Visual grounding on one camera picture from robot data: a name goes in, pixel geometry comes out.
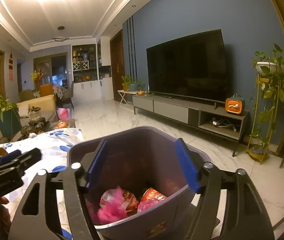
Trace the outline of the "red white snack bag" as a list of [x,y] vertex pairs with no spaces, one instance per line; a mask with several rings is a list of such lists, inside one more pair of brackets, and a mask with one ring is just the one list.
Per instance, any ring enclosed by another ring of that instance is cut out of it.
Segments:
[[[139,201],[133,193],[128,190],[121,189],[122,192],[122,207],[126,210],[128,216],[134,215],[137,212]],[[116,189],[109,189],[103,193],[99,201],[99,206],[103,207],[106,202],[111,202],[116,194]]]

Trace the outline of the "ceiling lamp fixture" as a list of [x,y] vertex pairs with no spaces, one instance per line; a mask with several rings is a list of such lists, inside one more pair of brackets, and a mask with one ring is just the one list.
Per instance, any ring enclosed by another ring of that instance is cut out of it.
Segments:
[[64,42],[66,40],[68,40],[68,37],[53,37],[52,38],[55,42]]

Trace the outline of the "orange fruit plate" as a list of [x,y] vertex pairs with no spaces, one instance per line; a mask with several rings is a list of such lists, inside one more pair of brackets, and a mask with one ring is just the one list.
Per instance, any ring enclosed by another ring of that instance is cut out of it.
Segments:
[[56,129],[69,128],[70,125],[66,121],[58,121]]

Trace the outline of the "grey tv console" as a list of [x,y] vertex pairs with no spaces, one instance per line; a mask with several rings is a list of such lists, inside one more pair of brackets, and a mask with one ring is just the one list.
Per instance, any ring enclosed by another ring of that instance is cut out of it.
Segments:
[[249,111],[240,115],[228,113],[217,103],[208,104],[182,99],[169,99],[157,95],[132,96],[133,108],[142,109],[165,118],[186,124],[223,139],[243,141],[249,124]]

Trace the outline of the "red wall hanging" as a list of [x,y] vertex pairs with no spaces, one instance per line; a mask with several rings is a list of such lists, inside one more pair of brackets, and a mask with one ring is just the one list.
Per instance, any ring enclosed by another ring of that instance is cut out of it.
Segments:
[[12,52],[9,55],[9,80],[13,81],[13,54]]

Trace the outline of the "large black television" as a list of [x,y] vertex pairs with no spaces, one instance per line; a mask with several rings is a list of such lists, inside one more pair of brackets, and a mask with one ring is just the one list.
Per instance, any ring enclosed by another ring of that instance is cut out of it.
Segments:
[[149,89],[223,102],[227,65],[222,31],[205,31],[147,48]]

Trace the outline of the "white display cabinet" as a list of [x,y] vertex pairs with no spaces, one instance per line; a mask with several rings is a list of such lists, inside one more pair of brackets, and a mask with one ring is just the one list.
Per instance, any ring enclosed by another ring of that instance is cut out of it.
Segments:
[[102,36],[96,44],[72,46],[72,74],[76,102],[113,100],[110,38]]

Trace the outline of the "small white side table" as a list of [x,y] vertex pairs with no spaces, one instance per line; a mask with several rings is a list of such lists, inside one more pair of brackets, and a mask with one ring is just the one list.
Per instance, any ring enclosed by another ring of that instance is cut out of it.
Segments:
[[136,95],[136,94],[138,93],[137,90],[135,90],[135,91],[131,91],[131,90],[129,90],[129,91],[124,91],[123,89],[122,89],[122,90],[118,90],[117,92],[118,92],[118,94],[119,94],[119,96],[120,96],[120,104],[122,104],[123,102],[124,102],[125,104],[128,104],[128,102],[127,102],[127,96],[128,96],[128,95],[129,95],[129,96],[133,96],[133,95]]

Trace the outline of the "large pink plastic bag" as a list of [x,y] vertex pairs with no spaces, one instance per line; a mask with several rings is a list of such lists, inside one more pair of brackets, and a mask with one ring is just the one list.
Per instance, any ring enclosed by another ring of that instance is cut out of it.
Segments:
[[100,207],[97,213],[95,213],[92,204],[87,203],[86,207],[88,209],[90,218],[95,225],[109,224],[128,217],[126,209],[122,206],[122,203],[122,189],[118,186],[115,189],[113,199],[110,202],[106,202],[103,207]]

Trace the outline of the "red instant noodle cup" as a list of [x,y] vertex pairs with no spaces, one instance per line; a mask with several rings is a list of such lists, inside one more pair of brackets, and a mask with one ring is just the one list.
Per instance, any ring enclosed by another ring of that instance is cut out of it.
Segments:
[[150,187],[143,194],[141,201],[139,202],[139,205],[137,207],[137,213],[143,212],[166,199],[167,197],[164,194]]

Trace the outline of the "yellow flower bouquet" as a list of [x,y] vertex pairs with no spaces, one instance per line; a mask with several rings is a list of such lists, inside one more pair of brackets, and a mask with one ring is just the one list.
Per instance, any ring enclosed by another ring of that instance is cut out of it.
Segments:
[[37,71],[37,70],[31,73],[31,79],[34,83],[34,88],[37,92],[39,91],[40,83],[41,83],[41,79],[43,75],[44,74],[41,71]]

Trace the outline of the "orange dining chair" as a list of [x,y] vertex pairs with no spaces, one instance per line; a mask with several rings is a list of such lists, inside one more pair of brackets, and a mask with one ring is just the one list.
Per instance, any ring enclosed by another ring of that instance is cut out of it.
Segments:
[[45,84],[45,85],[40,85],[40,96],[41,97],[53,95],[53,94],[54,94],[53,87],[50,83]]

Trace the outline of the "dark wooden door right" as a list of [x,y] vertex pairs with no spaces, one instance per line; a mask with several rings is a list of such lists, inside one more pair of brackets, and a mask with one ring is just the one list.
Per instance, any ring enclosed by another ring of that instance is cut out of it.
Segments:
[[123,89],[122,76],[125,76],[122,30],[120,30],[110,41],[110,57],[114,100],[120,102],[121,95],[118,93],[118,90]]

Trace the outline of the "purple trash bin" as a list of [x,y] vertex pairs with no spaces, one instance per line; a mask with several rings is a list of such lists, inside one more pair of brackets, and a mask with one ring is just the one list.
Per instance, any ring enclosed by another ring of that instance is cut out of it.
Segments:
[[105,239],[184,239],[196,207],[175,154],[176,138],[150,126],[104,137],[108,156],[95,189],[85,201],[96,211],[102,194],[120,186],[141,198],[150,187],[162,203],[96,230]]

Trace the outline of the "blue pot plant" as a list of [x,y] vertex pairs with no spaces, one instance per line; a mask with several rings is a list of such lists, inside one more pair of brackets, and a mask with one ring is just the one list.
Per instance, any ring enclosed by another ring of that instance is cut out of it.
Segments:
[[130,91],[138,91],[141,87],[143,87],[143,81],[142,80],[132,81],[129,84],[129,90]]

